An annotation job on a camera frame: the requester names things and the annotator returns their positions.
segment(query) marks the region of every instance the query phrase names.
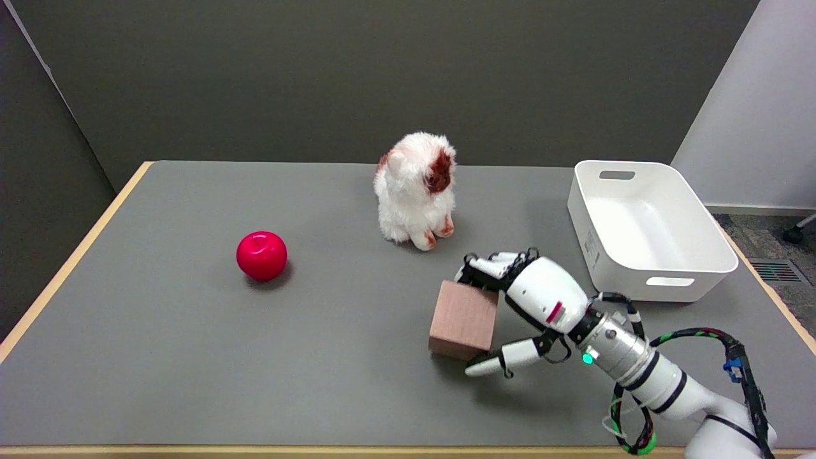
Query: floor vent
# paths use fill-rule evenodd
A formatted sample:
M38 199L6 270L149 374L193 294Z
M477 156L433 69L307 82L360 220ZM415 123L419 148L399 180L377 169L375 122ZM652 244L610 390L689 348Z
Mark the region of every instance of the floor vent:
M765 258L749 258L756 272L762 280L770 285L801 285L808 284L808 280L790 260L768 260Z

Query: white wall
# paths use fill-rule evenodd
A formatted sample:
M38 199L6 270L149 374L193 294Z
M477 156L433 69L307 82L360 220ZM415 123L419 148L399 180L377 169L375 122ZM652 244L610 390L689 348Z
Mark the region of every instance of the white wall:
M60 87L57 86L56 80L54 79L54 76L51 75L51 67L49 67L48 64L46 64L46 61L42 60L42 56L40 56L40 51L38 51L37 47L34 46L34 41L31 40L31 36L29 35L28 30L25 29L25 26L23 25L23 21L20 20L20 16L17 15L17 10L15 10L14 5L11 4L11 0L3 0L3 3L6 4L6 8L8 8L8 12L11 13L11 17L14 18L14 21L17 23L17 27L19 27L20 31L23 33L23 36L25 37L25 41L29 43L29 46L31 47L31 50L34 51L34 55L36 55L37 59L40 61L40 65L42 65L42 67L46 70L46 73L48 74L48 78L51 79L51 84L53 84L54 87L56 88L56 91L60 93L60 97L62 98L63 103L65 103L65 106L68 107L68 111L71 113L71 117L73 117L74 122L76 122L77 119L76 119L76 117L73 116L73 111L71 110L71 106L68 105L68 101L65 99L65 96L62 95L62 91L60 90Z
M761 0L672 165L707 205L816 208L816 0Z

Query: white plastic bin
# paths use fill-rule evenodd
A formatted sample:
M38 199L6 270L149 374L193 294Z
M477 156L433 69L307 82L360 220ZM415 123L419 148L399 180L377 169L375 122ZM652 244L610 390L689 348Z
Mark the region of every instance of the white plastic bin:
M697 194L665 164L582 161L567 207L599 291L688 303L739 265Z

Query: red apple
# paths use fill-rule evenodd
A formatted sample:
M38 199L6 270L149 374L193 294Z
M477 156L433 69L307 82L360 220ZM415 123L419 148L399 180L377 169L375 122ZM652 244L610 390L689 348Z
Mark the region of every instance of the red apple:
M255 231L241 239L235 258L247 276L259 282L274 279L286 267L283 239L268 231Z

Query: plush toy's paw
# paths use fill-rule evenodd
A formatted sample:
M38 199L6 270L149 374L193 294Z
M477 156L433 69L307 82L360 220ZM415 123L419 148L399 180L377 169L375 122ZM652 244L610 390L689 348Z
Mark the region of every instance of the plush toy's paw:
M445 216L445 220L442 222L442 227L434 231L434 233L440 238L449 238L453 235L454 221L450 218L450 215Z
M411 242L414 243L416 248L423 252L427 252L437 246L437 238L433 236L433 233L431 231L412 234L410 236L410 240Z
M396 226L380 224L379 230L384 238L395 243L404 243L410 239L410 235L407 231L402 228L397 228Z

